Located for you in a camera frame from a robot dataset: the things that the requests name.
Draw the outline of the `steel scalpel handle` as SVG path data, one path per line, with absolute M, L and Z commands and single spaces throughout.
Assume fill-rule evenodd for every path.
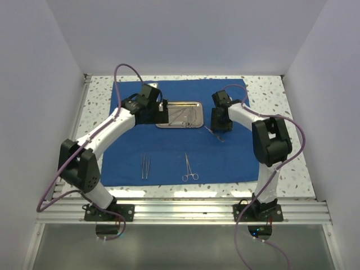
M 216 137 L 219 141 L 224 142 L 224 139 L 222 139 L 218 134 L 216 134 L 215 132 L 213 132 L 210 128 L 208 128 L 207 126 L 204 126 L 204 128 L 210 132 L 214 137 Z

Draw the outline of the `stainless steel instrument tray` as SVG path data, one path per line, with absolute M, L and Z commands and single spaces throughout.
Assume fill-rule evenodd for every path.
M 201 128 L 204 125 L 203 106 L 198 101 L 169 101 L 169 120 L 156 124 L 158 128 Z

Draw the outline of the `blue surgical cloth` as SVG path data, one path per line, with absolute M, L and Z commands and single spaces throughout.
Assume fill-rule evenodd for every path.
M 225 89 L 232 99 L 243 99 L 242 79 L 162 80 L 158 83 L 169 101 L 198 101 L 205 125 L 210 127 L 212 94 Z M 251 132 L 235 123 L 219 141 L 205 128 L 158 128 L 137 125 L 125 132 L 103 154 L 104 186 L 181 185 L 186 174 L 185 153 L 200 184 L 254 181 L 259 163 L 253 153 Z M 142 179 L 141 154 L 150 154 L 148 179 Z

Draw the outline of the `steel tweezers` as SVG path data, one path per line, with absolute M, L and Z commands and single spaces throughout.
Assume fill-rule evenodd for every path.
M 150 154 L 146 154 L 145 155 L 145 177 L 146 177 L 146 179 L 148 179 L 148 177 L 149 177 L 150 162 L 151 162 L 151 156 L 150 156 Z
M 141 154 L 141 174 L 142 179 L 145 177 L 145 163 L 146 163 L 146 154 Z

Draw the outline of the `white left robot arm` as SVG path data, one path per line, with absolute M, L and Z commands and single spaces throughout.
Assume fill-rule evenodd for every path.
M 116 199 L 101 183 L 98 158 L 120 136 L 141 124 L 165 124 L 169 120 L 168 100 L 155 88 L 150 92 L 131 95 L 118 103 L 114 111 L 98 127 L 83 137 L 66 139 L 60 147 L 58 171 L 62 178 L 76 187 L 95 207 L 97 214 L 110 221 L 117 214 Z

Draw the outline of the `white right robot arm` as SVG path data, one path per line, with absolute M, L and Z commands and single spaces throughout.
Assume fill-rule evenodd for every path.
M 252 133 L 253 152 L 259 162 L 259 174 L 255 191 L 248 205 L 233 206 L 236 221 L 264 221 L 279 210 L 277 185 L 281 163 L 287 160 L 293 147 L 285 121 L 277 116 L 261 116 L 251 112 L 240 100 L 232 101 L 228 96 L 213 94 L 214 108 L 211 110 L 211 130 L 230 132 L 237 122 Z

